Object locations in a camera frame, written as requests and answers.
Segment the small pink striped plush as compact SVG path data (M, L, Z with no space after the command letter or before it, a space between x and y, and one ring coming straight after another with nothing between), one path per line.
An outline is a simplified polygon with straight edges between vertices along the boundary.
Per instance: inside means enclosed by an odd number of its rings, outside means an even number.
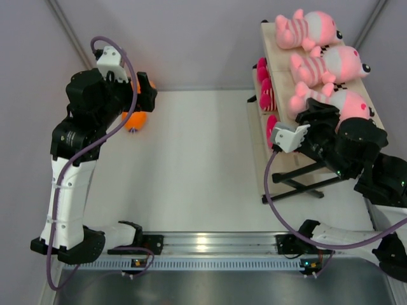
M287 116L295 119L296 116L306 109L306 99L314 98L318 102L333 105L339 109L340 122L349 118L357 117L372 119L375 112L367 101L352 90L334 91L334 84L325 84L321 91L315 91L300 81L295 86L295 93L287 102Z

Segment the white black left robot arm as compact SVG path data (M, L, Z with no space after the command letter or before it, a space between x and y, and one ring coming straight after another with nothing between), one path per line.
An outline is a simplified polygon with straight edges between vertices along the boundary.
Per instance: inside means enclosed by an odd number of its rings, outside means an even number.
M135 111L154 110L157 90L145 72L137 73L137 84L139 91L133 91L131 80L120 82L114 72L104 77L98 69L71 78L66 86L67 116L52 132L53 180L46 224L31 241L32 251L77 265L94 262L104 252L136 254L142 250L144 239L138 224L122 220L112 227L91 229L83 223L101 146L92 147L59 176L76 153L105 136L116 118L130 110L133 98L137 99Z

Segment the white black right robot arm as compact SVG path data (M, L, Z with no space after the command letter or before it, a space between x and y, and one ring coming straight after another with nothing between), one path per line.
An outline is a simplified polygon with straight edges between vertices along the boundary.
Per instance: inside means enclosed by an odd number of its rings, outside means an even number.
M296 237L304 252L335 248L377 265L388 276L406 281L406 161L381 152L387 132L371 118L340 120L339 110L313 98L296 122L308 124L300 152L309 154L337 174L354 179L356 192L369 200L386 220L388 229L348 231L307 219Z

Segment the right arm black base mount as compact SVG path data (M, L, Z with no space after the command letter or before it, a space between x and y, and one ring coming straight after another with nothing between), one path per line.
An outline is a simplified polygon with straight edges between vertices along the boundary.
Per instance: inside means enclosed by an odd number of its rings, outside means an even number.
M315 248L295 237L293 234L278 234L275 237L278 254L314 254Z

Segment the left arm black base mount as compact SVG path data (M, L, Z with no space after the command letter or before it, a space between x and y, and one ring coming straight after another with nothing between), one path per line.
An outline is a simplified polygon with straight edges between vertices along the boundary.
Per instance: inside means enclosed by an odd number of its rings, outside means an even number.
M108 250L109 255L140 255L145 254L142 250L135 250L138 248L146 248L152 251L155 255L160 255L163 249L164 235L161 234L137 234L130 245L120 246Z

